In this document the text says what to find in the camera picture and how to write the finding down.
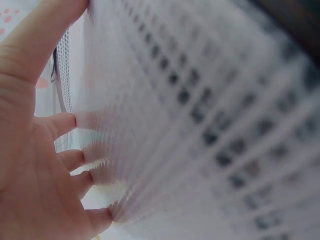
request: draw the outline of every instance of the white mesh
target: white mesh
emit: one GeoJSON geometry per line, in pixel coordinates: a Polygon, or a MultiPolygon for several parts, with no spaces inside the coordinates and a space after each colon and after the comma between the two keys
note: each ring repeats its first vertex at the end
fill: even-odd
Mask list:
{"type": "Polygon", "coordinates": [[[123,239],[319,239],[320,73],[275,22],[247,0],[88,12],[79,136],[123,239]]]}
{"type": "Polygon", "coordinates": [[[64,106],[68,113],[72,113],[69,70],[69,30],[66,31],[57,46],[57,57],[64,106]]]}

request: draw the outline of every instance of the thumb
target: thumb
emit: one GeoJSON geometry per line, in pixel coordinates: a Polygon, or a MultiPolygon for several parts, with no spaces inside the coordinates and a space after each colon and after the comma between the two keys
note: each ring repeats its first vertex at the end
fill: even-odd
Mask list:
{"type": "Polygon", "coordinates": [[[85,0],[73,0],[72,6],[45,2],[63,1],[43,1],[0,44],[0,133],[7,138],[0,145],[0,160],[17,157],[32,126],[37,80],[59,39],[86,7],[85,0]],[[69,18],[67,12],[77,5],[79,12],[69,18]]]}

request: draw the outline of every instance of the finger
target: finger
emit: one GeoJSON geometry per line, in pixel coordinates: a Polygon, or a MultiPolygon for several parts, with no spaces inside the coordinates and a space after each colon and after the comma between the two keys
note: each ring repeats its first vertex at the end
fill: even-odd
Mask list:
{"type": "Polygon", "coordinates": [[[112,217],[108,208],[86,210],[86,214],[92,226],[91,238],[101,234],[112,224],[112,217]]]}
{"type": "Polygon", "coordinates": [[[94,185],[94,180],[88,171],[83,171],[79,175],[72,176],[72,181],[78,192],[79,199],[83,199],[94,185]]]}
{"type": "Polygon", "coordinates": [[[69,172],[85,165],[85,158],[81,150],[67,150],[60,152],[57,155],[69,172]]]}
{"type": "Polygon", "coordinates": [[[75,0],[72,8],[65,2],[44,1],[1,43],[1,74],[36,85],[59,39],[88,4],[75,0]]]}
{"type": "Polygon", "coordinates": [[[45,118],[53,140],[69,133],[77,127],[76,116],[72,113],[59,113],[45,118]]]}

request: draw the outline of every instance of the hand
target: hand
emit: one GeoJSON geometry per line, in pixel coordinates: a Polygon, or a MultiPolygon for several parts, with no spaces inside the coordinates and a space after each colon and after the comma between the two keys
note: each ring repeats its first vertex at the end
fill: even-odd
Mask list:
{"type": "Polygon", "coordinates": [[[79,150],[56,153],[54,140],[76,127],[73,114],[34,117],[35,85],[65,30],[87,0],[43,0],[0,44],[0,239],[89,240],[112,222],[84,210],[93,185],[79,150]]]}

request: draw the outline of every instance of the pink polka dot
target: pink polka dot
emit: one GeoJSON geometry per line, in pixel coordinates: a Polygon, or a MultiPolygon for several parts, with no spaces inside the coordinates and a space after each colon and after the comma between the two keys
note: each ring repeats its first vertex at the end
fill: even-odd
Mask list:
{"type": "Polygon", "coordinates": [[[12,16],[7,16],[7,17],[4,19],[4,22],[5,22],[5,23],[9,23],[11,20],[12,20],[12,16]]]}
{"type": "Polygon", "coordinates": [[[38,82],[35,85],[35,88],[36,89],[46,89],[48,86],[49,86],[48,81],[45,78],[40,77],[38,79],[38,82]]]}

